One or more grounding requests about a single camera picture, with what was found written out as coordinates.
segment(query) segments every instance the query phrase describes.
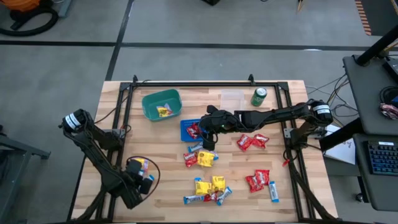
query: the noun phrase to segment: green bowl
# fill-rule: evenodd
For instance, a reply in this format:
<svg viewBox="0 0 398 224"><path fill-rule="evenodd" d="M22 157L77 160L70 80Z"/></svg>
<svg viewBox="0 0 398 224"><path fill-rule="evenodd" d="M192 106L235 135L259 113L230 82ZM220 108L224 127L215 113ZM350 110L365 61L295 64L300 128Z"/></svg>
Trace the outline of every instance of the green bowl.
<svg viewBox="0 0 398 224"><path fill-rule="evenodd" d="M160 117L156 107L164 106L166 103L169 104L173 114L167 117ZM182 102L180 94L174 89L153 93L144 96L142 99L142 109L144 110L145 117L154 122L163 121L180 115L181 108Z"/></svg>

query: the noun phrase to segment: black hose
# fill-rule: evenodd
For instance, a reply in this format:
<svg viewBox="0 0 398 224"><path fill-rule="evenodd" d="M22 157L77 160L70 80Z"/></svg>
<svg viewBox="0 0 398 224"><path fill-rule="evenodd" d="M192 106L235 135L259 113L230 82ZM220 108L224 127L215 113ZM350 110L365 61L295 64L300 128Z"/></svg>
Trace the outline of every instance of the black hose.
<svg viewBox="0 0 398 224"><path fill-rule="evenodd" d="M58 13L50 8L50 7L37 7L29 12L20 12L20 15L18 15L18 18L16 20L17 23L19 23L20 26L25 24L27 21L29 21L31 18L38 16L43 13L50 13L51 19L48 21L48 23L44 24L41 27L31 29L31 30L25 30L25 31L13 31L13 30L6 30L0 28L0 34L8 35L8 36L13 36L13 37L28 37L28 36L33 36L37 34L41 34L49 29L51 29L58 21Z"/></svg>

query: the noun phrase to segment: concrete floor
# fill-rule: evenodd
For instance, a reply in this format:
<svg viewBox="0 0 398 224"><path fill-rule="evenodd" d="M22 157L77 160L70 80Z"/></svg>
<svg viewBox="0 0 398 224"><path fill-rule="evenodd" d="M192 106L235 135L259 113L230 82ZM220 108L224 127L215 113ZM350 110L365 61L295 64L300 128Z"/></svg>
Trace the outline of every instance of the concrete floor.
<svg viewBox="0 0 398 224"><path fill-rule="evenodd" d="M115 42L128 0L74 1L69 17L34 37L0 40ZM354 0L136 0L123 42L370 46ZM45 20L39 16L27 24ZM11 22L0 8L0 26ZM96 113L113 47L0 45L0 124L12 138L51 151L48 161L33 158L10 220L29 223L66 219L83 154L57 128L77 108ZM122 47L112 80L305 80L321 86L344 74L342 58L361 52ZM333 85L322 89L332 92ZM340 92L355 105L351 90ZM315 92L311 98L327 100ZM352 111L341 111L352 114ZM342 118L344 123L355 117ZM394 223L398 213L377 212L356 203L355 177L330 176L339 217Z"/></svg>

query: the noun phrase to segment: green soda can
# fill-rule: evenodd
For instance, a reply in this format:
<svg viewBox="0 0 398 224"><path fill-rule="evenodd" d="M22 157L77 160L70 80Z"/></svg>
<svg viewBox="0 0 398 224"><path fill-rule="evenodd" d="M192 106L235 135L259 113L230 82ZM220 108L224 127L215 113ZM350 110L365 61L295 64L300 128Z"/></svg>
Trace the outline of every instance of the green soda can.
<svg viewBox="0 0 398 224"><path fill-rule="evenodd" d="M254 91L253 97L251 98L251 104L253 106L260 106L267 96L267 90L265 88L257 88Z"/></svg>

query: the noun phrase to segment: wooden tabletop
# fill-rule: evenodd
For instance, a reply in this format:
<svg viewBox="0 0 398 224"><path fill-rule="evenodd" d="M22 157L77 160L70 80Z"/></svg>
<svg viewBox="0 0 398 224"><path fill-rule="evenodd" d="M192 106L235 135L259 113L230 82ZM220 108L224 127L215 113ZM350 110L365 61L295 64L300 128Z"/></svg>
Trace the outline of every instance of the wooden tabletop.
<svg viewBox="0 0 398 224"><path fill-rule="evenodd" d="M293 105L306 102L307 92L303 81L287 81ZM96 114L96 120L109 113L115 106L120 82L105 82ZM249 134L261 133L270 138L266 149L251 146L248 151L241 151L236 141L239 133L219 134L216 152L219 159L213 167L193 166L187 168L183 153L192 143L181 142L180 120L200 118L206 113L207 105L220 107L221 91L240 89L244 92L245 110L268 111L277 109L275 90L267 88L268 95L259 108L250 104L254 87L176 87L182 99L180 116L153 123L142 113L141 101L148 94L170 88L142 87L134 91L129 117L132 131L126 136L123 155L123 167L129 156L146 156L154 160L161 169L160 184L156 191L136 208L129 210L121 198L116 201L115 222L292 222L297 221L289 169L282 167L282 153L285 150L280 123L264 126L261 130ZM113 114L98 126L110 129ZM297 120L300 126L303 121ZM318 145L318 141L310 139L310 144ZM330 189L322 153L310 147L303 150L310 188L321 204L337 217L333 195ZM279 194L279 203L272 203L269 189L250 193L245 176L253 175L255 169L269 169L270 178L274 180ZM154 166L149 167L149 174L157 179ZM233 191L223 203L217 206L213 202L197 202L184 205L183 197L194 195L193 179L201 177L211 182L211 176L220 175L226 179L226 185ZM87 159L84 163L80 185L73 209L72 218L80 216L93 201L101 186L100 175ZM300 198L305 216L307 209L305 197L300 191ZM104 214L108 211L105 203Z"/></svg>

